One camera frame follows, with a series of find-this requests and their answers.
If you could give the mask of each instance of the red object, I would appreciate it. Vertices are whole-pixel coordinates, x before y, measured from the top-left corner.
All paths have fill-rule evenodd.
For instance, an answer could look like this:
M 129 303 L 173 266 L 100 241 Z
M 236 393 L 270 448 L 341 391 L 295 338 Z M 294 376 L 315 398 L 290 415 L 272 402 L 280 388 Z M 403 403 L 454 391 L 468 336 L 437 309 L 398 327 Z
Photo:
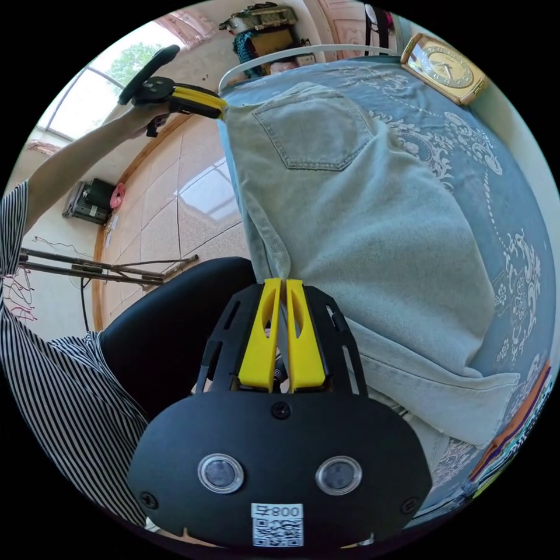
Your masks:
M 123 203 L 125 193 L 124 184 L 119 183 L 117 188 L 113 191 L 113 195 L 111 196 L 111 201 L 109 203 L 113 210 L 116 210 Z

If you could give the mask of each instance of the printed label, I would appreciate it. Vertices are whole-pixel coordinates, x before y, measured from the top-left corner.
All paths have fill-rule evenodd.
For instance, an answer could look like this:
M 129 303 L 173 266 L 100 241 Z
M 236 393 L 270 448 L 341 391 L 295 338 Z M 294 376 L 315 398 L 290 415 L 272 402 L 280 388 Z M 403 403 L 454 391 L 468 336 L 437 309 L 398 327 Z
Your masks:
M 251 517 L 254 546 L 303 546 L 303 504 L 252 503 Z

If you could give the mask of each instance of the striped shirt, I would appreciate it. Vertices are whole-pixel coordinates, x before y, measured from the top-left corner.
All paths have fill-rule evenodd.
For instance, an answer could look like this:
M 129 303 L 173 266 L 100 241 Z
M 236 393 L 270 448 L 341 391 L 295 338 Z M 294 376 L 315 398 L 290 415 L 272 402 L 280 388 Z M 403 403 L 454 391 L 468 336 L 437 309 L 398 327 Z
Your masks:
M 144 527 L 126 477 L 148 422 L 107 367 L 99 336 L 45 342 L 4 302 L 4 279 L 19 266 L 27 205 L 27 182 L 0 202 L 0 365 L 22 417 L 60 472 L 94 503 Z

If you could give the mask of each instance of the qr code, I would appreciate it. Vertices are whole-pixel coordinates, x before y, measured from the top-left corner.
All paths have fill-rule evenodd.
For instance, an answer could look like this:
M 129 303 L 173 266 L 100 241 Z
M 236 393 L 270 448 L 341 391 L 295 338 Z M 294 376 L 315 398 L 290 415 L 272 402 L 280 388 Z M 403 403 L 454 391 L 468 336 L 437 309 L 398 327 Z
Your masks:
M 253 519 L 256 547 L 302 547 L 303 519 Z

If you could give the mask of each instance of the jeans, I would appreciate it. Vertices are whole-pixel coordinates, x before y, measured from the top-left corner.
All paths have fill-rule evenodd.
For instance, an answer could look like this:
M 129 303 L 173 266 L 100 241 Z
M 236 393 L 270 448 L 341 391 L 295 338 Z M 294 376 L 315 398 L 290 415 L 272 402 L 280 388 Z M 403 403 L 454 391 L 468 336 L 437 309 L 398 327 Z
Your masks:
M 411 413 L 430 464 L 449 436 L 487 446 L 519 375 L 469 367 L 494 292 L 453 196 L 327 87 L 229 106 L 224 121 L 257 280 L 297 278 L 337 301 L 372 397 Z

